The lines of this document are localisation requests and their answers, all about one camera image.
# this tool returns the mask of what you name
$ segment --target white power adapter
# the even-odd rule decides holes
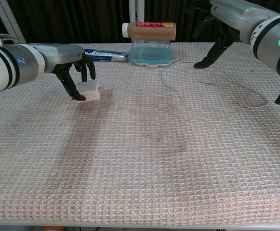
[[[86,82],[81,82],[77,84],[77,89],[79,93],[83,96],[85,96],[87,101],[94,101],[100,99],[100,92],[98,91],[99,88],[99,82],[97,79],[94,80],[88,80]]]

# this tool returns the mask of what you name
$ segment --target red label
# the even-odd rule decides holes
[[[173,23],[151,23],[151,22],[141,22],[136,23],[136,26],[147,26],[147,27],[173,27]]]

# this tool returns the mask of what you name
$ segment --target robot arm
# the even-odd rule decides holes
[[[0,40],[0,91],[28,83],[42,77],[43,73],[56,74],[67,93],[77,101],[86,100],[69,74],[74,65],[81,72],[82,82],[87,81],[89,68],[95,79],[95,67],[84,49],[69,44],[15,44],[3,45]]]
[[[209,67],[234,42],[242,42],[250,45],[258,60],[280,75],[280,14],[245,0],[197,0],[190,9],[204,13],[195,36],[213,19],[218,20],[221,32],[218,42],[195,68]],[[280,96],[275,103],[280,104]]]

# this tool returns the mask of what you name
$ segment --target brown bottle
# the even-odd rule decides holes
[[[175,23],[123,23],[122,36],[136,40],[175,40]]]

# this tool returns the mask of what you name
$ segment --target textured tablecloth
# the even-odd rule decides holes
[[[130,44],[82,44],[128,51]],[[200,60],[211,43],[176,43],[180,61]],[[0,92],[0,220],[89,224],[280,223],[280,77],[236,44],[218,64],[267,96],[235,87],[212,67],[165,71],[179,95],[113,89],[72,101],[60,81]],[[153,94],[162,68],[96,63],[100,86]],[[80,75],[71,70],[75,82]]]

